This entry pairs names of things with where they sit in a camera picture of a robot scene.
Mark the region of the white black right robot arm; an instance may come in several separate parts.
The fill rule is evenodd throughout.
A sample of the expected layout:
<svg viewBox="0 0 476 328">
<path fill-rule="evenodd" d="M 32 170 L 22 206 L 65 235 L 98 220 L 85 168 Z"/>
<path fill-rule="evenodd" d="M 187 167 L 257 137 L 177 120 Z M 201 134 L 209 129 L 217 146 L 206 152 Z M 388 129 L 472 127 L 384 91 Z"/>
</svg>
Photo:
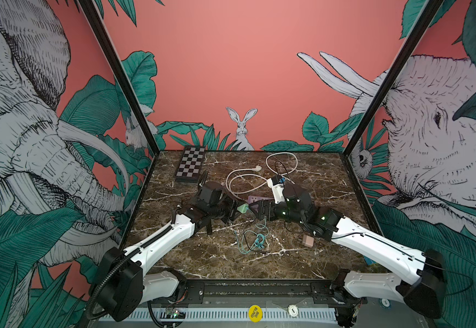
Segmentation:
<svg viewBox="0 0 476 328">
<path fill-rule="evenodd" d="M 441 318 L 446 296 L 443 255 L 393 242 L 329 206 L 317 206 L 297 184 L 271 185 L 273 198 L 247 207 L 260 220 L 298 224 L 314 238 L 347 247 L 388 269 L 387 274 L 347 272 L 340 289 L 353 298 L 375 297 L 399 301 L 418 314 Z"/>
</svg>

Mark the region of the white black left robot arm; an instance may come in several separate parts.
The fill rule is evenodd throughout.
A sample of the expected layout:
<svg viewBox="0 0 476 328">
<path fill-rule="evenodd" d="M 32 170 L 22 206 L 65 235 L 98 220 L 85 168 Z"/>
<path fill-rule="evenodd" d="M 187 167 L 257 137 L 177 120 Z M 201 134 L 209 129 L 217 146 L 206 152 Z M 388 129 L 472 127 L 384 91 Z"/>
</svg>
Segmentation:
<svg viewBox="0 0 476 328">
<path fill-rule="evenodd" d="M 206 182 L 199 185 L 188 205 L 173 210 L 171 221 L 164 227 L 123 250 L 111 248 L 103 256 L 90 287 L 86 318 L 93 321 L 109 315 L 120 322 L 140 304 L 174 295 L 184 279 L 181 274 L 172 269 L 157 274 L 149 271 L 201 229 L 211 233 L 213 221 L 234 221 L 243 203 L 223 185 Z"/>
</svg>

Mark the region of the green charger plug adapter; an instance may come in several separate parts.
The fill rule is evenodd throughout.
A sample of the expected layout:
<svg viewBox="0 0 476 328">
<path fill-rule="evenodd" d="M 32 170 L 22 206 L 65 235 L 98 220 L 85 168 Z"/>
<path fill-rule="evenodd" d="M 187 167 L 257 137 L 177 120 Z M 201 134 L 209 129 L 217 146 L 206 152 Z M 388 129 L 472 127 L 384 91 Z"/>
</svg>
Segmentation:
<svg viewBox="0 0 476 328">
<path fill-rule="evenodd" d="M 247 203 L 245 203 L 245 204 L 240 205 L 240 206 L 237 208 L 237 210 L 238 210 L 240 213 L 245 214 L 245 213 L 247 213 L 247 211 L 249 210 L 249 206 L 248 206 Z"/>
</svg>

